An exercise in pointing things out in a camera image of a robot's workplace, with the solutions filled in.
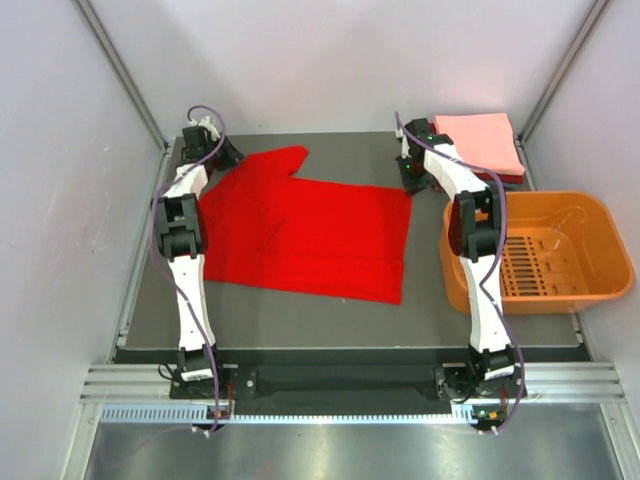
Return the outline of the orange plastic basket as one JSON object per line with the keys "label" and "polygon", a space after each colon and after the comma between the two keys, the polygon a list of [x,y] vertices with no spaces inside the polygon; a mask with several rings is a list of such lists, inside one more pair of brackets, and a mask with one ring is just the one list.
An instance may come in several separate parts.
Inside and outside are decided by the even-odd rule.
{"label": "orange plastic basket", "polygon": [[634,270],[608,209],[575,191],[509,192],[507,315],[565,314],[627,294]]}

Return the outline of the aluminium rail profile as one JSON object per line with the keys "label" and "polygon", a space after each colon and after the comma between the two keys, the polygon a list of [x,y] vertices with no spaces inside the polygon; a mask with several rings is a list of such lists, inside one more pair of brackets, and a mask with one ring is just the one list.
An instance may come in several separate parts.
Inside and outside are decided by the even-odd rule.
{"label": "aluminium rail profile", "polygon": [[[438,376],[430,365],[261,365],[221,374],[231,398],[250,400],[276,392],[386,392],[436,394]],[[546,403],[620,402],[625,398],[610,363],[529,363],[524,399]],[[180,386],[154,365],[97,365],[89,368],[81,399],[95,402],[209,400],[209,382]]]}

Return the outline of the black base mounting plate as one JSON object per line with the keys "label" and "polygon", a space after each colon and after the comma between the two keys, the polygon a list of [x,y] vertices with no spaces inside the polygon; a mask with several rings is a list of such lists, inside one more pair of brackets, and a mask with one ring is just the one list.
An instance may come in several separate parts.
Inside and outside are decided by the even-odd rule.
{"label": "black base mounting plate", "polygon": [[467,347],[232,349],[216,354],[220,396],[238,414],[444,413],[436,370],[465,367]]}

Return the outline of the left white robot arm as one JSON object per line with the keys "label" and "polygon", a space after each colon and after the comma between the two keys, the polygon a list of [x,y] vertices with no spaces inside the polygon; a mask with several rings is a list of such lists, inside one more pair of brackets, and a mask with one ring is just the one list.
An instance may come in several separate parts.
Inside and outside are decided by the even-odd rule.
{"label": "left white robot arm", "polygon": [[200,197],[210,176],[238,165],[244,156],[206,116],[183,129],[184,146],[174,179],[151,201],[154,259],[168,266],[179,315],[177,366],[173,381],[194,385],[205,396],[226,387],[227,374],[215,364],[216,337],[211,329],[204,288],[207,236]]}

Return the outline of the aluminium frame post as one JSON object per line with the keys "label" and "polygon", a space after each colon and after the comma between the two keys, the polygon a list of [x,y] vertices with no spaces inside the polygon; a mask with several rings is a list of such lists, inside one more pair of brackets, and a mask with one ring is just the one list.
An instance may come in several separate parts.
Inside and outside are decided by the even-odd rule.
{"label": "aluminium frame post", "polygon": [[154,143],[157,144],[162,151],[166,151],[169,147],[169,142],[161,132],[157,121],[154,119],[95,6],[89,0],[72,0],[71,4],[77,10],[90,31],[108,66],[123,89],[126,98],[139,116]]}
{"label": "aluminium frame post", "polygon": [[532,137],[544,114],[549,109],[552,101],[568,79],[569,74],[577,63],[582,51],[585,49],[587,43],[594,34],[594,31],[597,29],[612,4],[612,0],[596,0],[590,3],[587,13],[581,20],[580,25],[576,33],[573,35],[565,52],[562,54],[542,92],[542,95],[536,102],[534,109],[524,123],[524,126],[516,135],[516,140],[519,146],[524,146]]}

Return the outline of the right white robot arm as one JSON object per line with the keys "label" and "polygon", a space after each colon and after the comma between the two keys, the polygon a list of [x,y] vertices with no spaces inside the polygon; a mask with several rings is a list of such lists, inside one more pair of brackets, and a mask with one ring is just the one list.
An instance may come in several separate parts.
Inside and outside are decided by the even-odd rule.
{"label": "right white robot arm", "polygon": [[469,297],[470,358],[465,386],[492,394],[516,372],[518,348],[504,318],[500,268],[506,244],[506,193],[492,173],[491,184],[460,158],[453,140],[432,132],[427,119],[396,121],[397,158],[405,190],[414,194],[436,181],[450,200],[449,250],[462,266]]}

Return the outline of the left aluminium frame post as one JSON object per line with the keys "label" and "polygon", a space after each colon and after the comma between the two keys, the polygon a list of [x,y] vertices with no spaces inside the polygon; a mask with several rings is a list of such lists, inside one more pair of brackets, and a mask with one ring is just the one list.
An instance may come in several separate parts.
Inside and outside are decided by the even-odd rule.
{"label": "left aluminium frame post", "polygon": [[169,147],[169,142],[161,132],[157,121],[154,119],[95,6],[89,0],[72,0],[71,4],[77,10],[90,31],[108,66],[123,89],[126,98],[139,116],[154,143],[157,144],[162,151],[166,151]]}

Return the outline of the folded dark red t shirt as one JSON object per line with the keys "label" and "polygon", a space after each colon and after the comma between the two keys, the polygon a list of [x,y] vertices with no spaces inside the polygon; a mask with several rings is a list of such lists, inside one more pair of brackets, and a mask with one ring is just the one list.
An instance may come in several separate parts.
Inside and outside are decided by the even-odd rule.
{"label": "folded dark red t shirt", "polygon": [[[428,122],[428,135],[427,135],[427,142],[431,145],[431,146],[435,146],[438,144],[442,144],[444,143],[444,140],[439,140],[439,137],[441,137],[441,134],[438,133],[437,128],[435,126],[435,124],[433,122]],[[486,181],[486,182],[492,182],[493,179],[490,175],[488,175],[485,172],[481,172],[481,171],[474,171],[475,175]],[[509,183],[522,183],[524,184],[524,176],[523,175],[507,175],[504,173],[498,173],[498,177],[500,178],[500,180],[502,182],[509,182]]]}

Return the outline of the folded pink t shirt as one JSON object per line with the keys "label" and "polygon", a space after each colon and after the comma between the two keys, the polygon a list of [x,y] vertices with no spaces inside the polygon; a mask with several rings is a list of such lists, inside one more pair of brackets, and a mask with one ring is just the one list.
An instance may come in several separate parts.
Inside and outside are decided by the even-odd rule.
{"label": "folded pink t shirt", "polygon": [[438,133],[453,140],[465,163],[506,177],[524,176],[506,113],[435,115],[433,123]]}

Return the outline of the right aluminium frame post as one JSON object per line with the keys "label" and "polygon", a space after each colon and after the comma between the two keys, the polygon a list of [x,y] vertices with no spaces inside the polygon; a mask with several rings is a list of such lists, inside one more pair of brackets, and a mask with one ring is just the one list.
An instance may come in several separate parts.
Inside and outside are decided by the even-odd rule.
{"label": "right aluminium frame post", "polygon": [[587,13],[581,20],[580,25],[576,33],[573,35],[565,52],[562,54],[542,92],[542,95],[536,102],[534,109],[524,123],[524,126],[516,135],[516,140],[519,146],[524,146],[532,137],[544,114],[549,109],[552,101],[568,79],[569,74],[577,63],[582,51],[585,49],[587,43],[594,34],[594,31],[597,29],[612,4],[612,0],[596,0],[590,3]]}

